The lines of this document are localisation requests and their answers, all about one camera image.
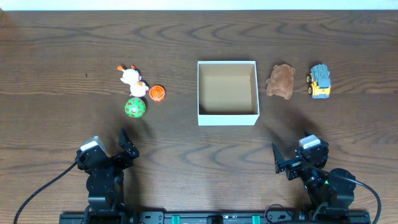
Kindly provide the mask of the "green numbered dice ball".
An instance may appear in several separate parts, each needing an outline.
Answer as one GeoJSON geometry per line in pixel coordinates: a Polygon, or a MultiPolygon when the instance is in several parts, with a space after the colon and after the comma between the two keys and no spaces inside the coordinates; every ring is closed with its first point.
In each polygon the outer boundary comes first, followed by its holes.
{"type": "Polygon", "coordinates": [[[132,118],[140,118],[146,113],[147,107],[141,98],[130,98],[125,104],[125,113],[132,118]]]}

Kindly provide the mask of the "orange patterned ball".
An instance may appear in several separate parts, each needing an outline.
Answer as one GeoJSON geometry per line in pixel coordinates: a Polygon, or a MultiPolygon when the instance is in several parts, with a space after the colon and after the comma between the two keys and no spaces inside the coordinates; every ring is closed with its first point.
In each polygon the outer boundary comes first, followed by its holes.
{"type": "Polygon", "coordinates": [[[161,85],[154,85],[150,90],[149,90],[149,96],[152,100],[155,102],[161,102],[165,99],[165,88],[161,85]]]}

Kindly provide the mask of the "white pink rabbit figure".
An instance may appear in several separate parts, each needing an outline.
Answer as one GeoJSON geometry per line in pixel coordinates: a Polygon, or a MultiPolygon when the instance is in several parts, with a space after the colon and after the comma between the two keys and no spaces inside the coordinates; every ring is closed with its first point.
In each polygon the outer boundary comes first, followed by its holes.
{"type": "Polygon", "coordinates": [[[120,80],[130,86],[130,96],[140,98],[146,95],[149,87],[142,80],[142,76],[135,65],[131,65],[130,68],[118,65],[117,70],[123,73],[120,80]]]}

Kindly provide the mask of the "brown plush bear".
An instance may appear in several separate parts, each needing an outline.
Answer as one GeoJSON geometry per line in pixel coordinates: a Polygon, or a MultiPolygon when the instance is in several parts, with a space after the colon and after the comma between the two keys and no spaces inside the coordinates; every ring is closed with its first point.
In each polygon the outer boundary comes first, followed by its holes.
{"type": "Polygon", "coordinates": [[[287,64],[274,65],[270,78],[266,80],[268,96],[280,96],[289,100],[294,90],[295,69],[287,64]]]}

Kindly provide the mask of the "yellow grey toy truck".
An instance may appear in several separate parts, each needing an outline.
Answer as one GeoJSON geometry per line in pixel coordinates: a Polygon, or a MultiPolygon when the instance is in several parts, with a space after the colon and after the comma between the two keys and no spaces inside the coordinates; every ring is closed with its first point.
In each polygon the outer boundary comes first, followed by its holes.
{"type": "Polygon", "coordinates": [[[330,71],[325,64],[318,64],[311,68],[306,76],[308,94],[312,98],[329,98],[331,92],[330,71]]]}

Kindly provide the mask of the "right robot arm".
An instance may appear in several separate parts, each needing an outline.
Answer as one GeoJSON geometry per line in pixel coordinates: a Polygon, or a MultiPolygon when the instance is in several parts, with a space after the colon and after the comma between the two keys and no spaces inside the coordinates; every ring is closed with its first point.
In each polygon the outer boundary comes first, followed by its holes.
{"type": "Polygon", "coordinates": [[[299,141],[296,157],[284,159],[272,144],[275,172],[285,172],[288,180],[301,179],[311,201],[304,212],[292,215],[294,221],[354,223],[359,217],[349,210],[354,201],[356,177],[344,169],[323,170],[329,144],[314,135],[299,141]]]}

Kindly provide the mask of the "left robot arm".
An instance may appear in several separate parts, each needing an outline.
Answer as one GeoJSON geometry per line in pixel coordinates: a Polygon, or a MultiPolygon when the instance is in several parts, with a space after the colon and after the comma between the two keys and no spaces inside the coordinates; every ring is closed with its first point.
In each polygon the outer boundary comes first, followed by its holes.
{"type": "Polygon", "coordinates": [[[107,156],[98,136],[85,141],[76,152],[75,162],[89,177],[86,181],[89,205],[83,223],[132,223],[134,212],[124,203],[124,170],[139,157],[137,147],[125,130],[119,134],[121,152],[107,156]]]}

